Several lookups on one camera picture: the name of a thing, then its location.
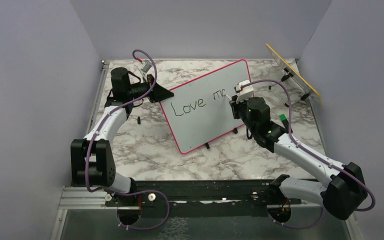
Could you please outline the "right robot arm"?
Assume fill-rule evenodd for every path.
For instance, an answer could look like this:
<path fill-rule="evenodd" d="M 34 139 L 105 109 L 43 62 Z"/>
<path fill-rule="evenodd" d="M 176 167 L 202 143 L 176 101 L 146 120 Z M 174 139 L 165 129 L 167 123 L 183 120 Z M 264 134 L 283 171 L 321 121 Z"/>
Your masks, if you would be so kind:
<path fill-rule="evenodd" d="M 312 182 L 289 175 L 278 177 L 268 190 L 272 202 L 280 204 L 287 198 L 301 199 L 322 205 L 339 220 L 347 220 L 368 197 L 359 165 L 330 159 L 290 136 L 286 127 L 271 120 L 270 107 L 262 97 L 238 102 L 234 95 L 229 105 L 233 118 L 242 120 L 246 126 L 248 139 L 294 162 L 317 179 Z"/>

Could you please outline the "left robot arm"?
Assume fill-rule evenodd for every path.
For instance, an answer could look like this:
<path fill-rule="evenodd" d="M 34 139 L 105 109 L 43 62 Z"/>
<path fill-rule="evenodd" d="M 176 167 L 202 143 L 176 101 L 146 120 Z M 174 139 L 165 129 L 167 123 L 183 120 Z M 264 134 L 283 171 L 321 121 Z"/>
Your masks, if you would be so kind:
<path fill-rule="evenodd" d="M 152 74 L 143 74 L 136 83 L 131 83 L 133 73 L 125 67 L 114 68 L 110 75 L 111 93 L 101 118 L 85 137 L 70 145 L 71 176 L 76 185 L 118 192 L 118 199 L 129 206 L 137 200 L 134 180 L 117 173 L 111 143 L 132 113 L 135 100 L 148 98 L 158 103 L 175 94 L 156 83 Z"/>

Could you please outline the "pink-framed whiteboard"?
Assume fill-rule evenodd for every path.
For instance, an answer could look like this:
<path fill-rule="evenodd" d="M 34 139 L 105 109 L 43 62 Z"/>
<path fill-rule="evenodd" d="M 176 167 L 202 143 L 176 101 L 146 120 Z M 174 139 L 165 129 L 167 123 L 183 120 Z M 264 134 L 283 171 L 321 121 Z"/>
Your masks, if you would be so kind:
<path fill-rule="evenodd" d="M 234 87 L 250 79 L 248 62 L 240 59 L 170 89 L 174 97 L 160 106 L 181 154 L 243 126 L 225 96 L 236 95 Z"/>

